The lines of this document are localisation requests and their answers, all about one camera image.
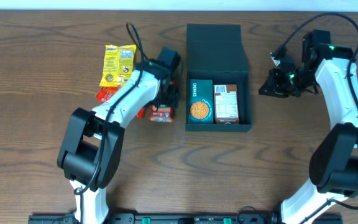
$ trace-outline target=wood surface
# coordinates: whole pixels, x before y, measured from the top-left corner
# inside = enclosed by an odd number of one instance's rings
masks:
[[[273,67],[269,53],[316,14],[0,11],[0,223],[75,209],[57,154],[71,113],[99,104],[94,95],[104,45],[131,43],[127,21],[138,28],[149,57],[168,46],[185,61],[187,23],[240,24],[254,127],[249,133],[185,132],[183,85],[174,123],[134,119],[129,125],[119,170],[108,185],[109,206],[140,213],[234,213],[244,205],[271,210],[307,180],[329,118],[323,95],[283,100],[257,90]],[[358,22],[358,13],[348,15]],[[356,46],[350,23],[320,18],[288,44],[298,62],[301,37],[312,29],[330,30],[334,44]],[[347,202],[358,205],[358,197]],[[358,223],[358,212],[338,205],[331,211]]]

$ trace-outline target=cookie image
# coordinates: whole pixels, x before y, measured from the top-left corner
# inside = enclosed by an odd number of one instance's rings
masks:
[[[190,106],[190,114],[196,119],[204,119],[208,116],[209,108],[206,103],[197,101]]]

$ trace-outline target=black container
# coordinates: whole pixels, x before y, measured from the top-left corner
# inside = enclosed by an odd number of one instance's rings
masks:
[[[240,25],[187,25],[186,131],[248,132],[252,127],[249,66]],[[240,124],[189,124],[189,79],[236,84]]]

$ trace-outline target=barcode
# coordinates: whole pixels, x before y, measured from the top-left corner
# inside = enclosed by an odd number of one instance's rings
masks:
[[[226,85],[215,86],[215,93],[225,93]]]

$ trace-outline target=snack bag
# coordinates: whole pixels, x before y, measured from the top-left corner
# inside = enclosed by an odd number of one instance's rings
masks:
[[[103,76],[99,86],[122,87],[131,78],[136,45],[106,45]]]

